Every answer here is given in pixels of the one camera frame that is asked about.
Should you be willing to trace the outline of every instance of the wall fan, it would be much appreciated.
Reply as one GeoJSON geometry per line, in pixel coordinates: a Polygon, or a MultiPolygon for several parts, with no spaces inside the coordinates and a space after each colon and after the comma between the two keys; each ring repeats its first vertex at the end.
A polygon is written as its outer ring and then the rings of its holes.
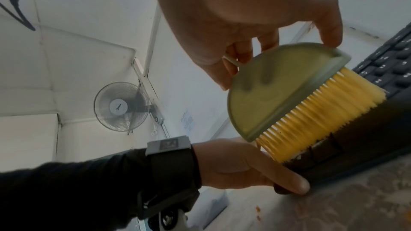
{"type": "Polygon", "coordinates": [[[139,86],[128,82],[115,82],[102,88],[94,99],[94,114],[108,129],[129,132],[139,127],[149,114],[158,125],[163,116],[150,104],[147,95],[139,86]]]}

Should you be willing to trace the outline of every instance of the hand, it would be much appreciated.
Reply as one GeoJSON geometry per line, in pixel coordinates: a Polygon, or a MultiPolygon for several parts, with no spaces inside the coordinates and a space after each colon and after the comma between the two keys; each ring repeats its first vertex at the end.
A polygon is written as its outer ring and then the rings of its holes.
{"type": "Polygon", "coordinates": [[[300,175],[275,162],[244,139],[216,139],[193,145],[204,186],[241,189],[274,186],[305,194],[310,184],[300,175]]]}
{"type": "Polygon", "coordinates": [[[278,46],[278,28],[313,21],[324,44],[337,47],[342,41],[338,0],[158,1],[180,45],[224,90],[238,70],[222,56],[227,52],[248,62],[254,37],[265,51],[278,46]]]}

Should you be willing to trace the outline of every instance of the keyboard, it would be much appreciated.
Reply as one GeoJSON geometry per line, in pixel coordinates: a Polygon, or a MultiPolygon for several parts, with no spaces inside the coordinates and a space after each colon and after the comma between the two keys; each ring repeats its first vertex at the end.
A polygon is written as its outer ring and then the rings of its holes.
{"type": "Polygon", "coordinates": [[[411,23],[353,71],[385,89],[387,101],[284,164],[312,186],[411,152],[411,23]]]}

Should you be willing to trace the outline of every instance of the brush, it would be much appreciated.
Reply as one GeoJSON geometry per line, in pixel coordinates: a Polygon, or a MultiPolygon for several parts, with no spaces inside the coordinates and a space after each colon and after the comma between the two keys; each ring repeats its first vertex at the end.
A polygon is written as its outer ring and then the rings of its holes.
{"type": "Polygon", "coordinates": [[[350,56],[322,44],[282,45],[238,66],[228,114],[247,141],[277,162],[295,158],[386,100],[385,91],[344,66],[350,56]]]}

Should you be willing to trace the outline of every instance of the desk surface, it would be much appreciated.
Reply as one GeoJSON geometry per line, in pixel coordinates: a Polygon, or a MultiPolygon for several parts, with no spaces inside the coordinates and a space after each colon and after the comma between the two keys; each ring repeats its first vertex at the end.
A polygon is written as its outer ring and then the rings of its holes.
{"type": "Polygon", "coordinates": [[[303,197],[252,187],[232,191],[229,199],[228,208],[206,230],[411,230],[405,216],[411,209],[411,155],[303,197]]]}

